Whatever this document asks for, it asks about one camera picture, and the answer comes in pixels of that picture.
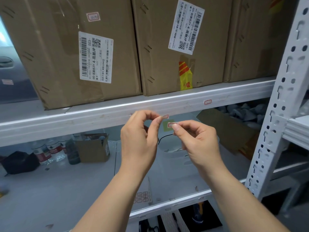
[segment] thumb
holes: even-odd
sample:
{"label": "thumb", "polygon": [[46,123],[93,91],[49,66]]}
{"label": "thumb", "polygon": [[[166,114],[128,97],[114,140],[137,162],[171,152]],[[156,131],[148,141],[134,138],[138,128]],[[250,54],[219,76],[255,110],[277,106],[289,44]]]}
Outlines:
{"label": "thumb", "polygon": [[163,120],[162,116],[159,116],[151,122],[147,133],[148,134],[147,140],[149,141],[155,140],[156,142],[158,141],[158,131],[162,120]]}
{"label": "thumb", "polygon": [[179,124],[173,124],[172,128],[174,130],[174,133],[177,137],[183,142],[185,146],[189,144],[189,142],[194,139],[183,127],[181,127]]}

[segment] cardboard box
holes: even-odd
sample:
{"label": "cardboard box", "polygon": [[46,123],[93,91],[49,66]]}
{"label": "cardboard box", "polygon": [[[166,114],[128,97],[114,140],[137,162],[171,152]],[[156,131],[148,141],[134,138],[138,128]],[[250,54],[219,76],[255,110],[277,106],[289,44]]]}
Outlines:
{"label": "cardboard box", "polygon": [[[0,6],[46,109],[141,94],[130,0],[0,0]],[[87,39],[87,50],[82,37]],[[98,82],[102,73],[103,81],[111,83]]]}
{"label": "cardboard box", "polygon": [[108,135],[100,134],[100,136],[106,138],[104,140],[75,141],[82,163],[106,162],[109,159]]}
{"label": "cardboard box", "polygon": [[277,75],[298,0],[233,0],[224,82]]}
{"label": "cardboard box", "polygon": [[259,131],[229,117],[217,109],[202,110],[197,118],[216,129],[220,143],[232,153],[242,153],[252,159]]}
{"label": "cardboard box", "polygon": [[[192,83],[185,83],[191,88],[222,82],[232,0],[186,1],[189,4],[182,0],[132,0],[142,88],[146,96],[181,90],[184,85],[180,84],[180,62],[185,62],[193,74]],[[193,9],[190,7],[203,15],[199,18],[194,12],[186,37],[190,17],[187,13]],[[177,42],[180,35],[182,37],[175,47],[180,51],[169,49],[173,47],[170,42],[176,39],[174,33]]]}

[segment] black pen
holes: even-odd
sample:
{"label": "black pen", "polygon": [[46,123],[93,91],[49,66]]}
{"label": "black pen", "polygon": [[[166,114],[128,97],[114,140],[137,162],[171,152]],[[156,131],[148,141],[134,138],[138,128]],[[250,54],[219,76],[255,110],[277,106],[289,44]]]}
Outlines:
{"label": "black pen", "polygon": [[174,218],[174,220],[175,220],[175,222],[176,222],[177,229],[178,229],[179,232],[181,232],[181,230],[180,230],[180,228],[179,228],[179,225],[178,225],[178,223],[177,223],[176,215],[175,215],[175,213],[172,213],[172,214],[173,214],[173,218]]}

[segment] small cardboard box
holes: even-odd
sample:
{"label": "small cardboard box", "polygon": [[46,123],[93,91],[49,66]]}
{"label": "small cardboard box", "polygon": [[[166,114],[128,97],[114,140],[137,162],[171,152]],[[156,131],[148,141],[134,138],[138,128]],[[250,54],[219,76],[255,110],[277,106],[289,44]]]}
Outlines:
{"label": "small cardboard box", "polygon": [[[222,82],[232,0],[132,4],[144,95]],[[190,84],[180,77],[180,70],[187,69]]]}
{"label": "small cardboard box", "polygon": [[224,82],[277,75],[297,2],[233,0]]}
{"label": "small cardboard box", "polygon": [[141,94],[131,0],[0,0],[0,7],[45,109]]}
{"label": "small cardboard box", "polygon": [[75,141],[79,152],[79,158],[82,163],[96,163],[106,162],[109,159],[110,152],[108,147],[108,135],[104,140],[89,140],[89,141]]}
{"label": "small cardboard box", "polygon": [[220,143],[230,152],[240,152],[249,160],[252,159],[259,131],[214,108],[202,110],[197,118],[216,129]]}

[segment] forearm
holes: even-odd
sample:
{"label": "forearm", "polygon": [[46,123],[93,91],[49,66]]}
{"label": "forearm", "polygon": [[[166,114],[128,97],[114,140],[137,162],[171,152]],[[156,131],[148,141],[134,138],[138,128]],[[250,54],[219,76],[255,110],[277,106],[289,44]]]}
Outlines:
{"label": "forearm", "polygon": [[72,232],[125,231],[142,178],[120,169]]}
{"label": "forearm", "polygon": [[213,174],[200,172],[231,232],[288,231],[225,167]]}

